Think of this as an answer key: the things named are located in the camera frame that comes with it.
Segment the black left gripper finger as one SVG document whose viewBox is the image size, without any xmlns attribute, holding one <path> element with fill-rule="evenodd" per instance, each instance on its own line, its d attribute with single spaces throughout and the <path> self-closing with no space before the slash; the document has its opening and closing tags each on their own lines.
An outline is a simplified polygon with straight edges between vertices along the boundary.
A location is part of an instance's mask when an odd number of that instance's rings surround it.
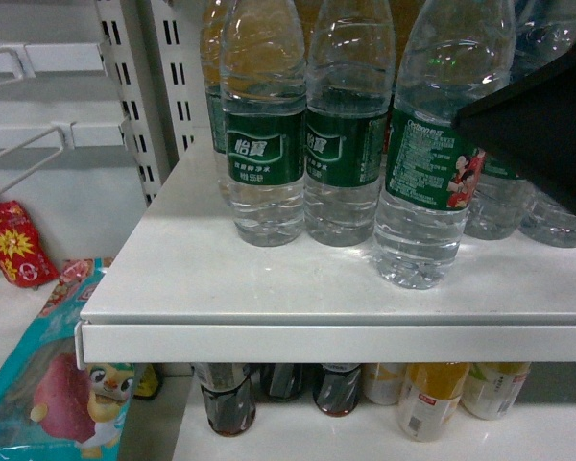
<svg viewBox="0 0 576 461">
<path fill-rule="evenodd" d="M 451 126 L 576 215 L 576 43 L 460 109 Z"/>
</svg>

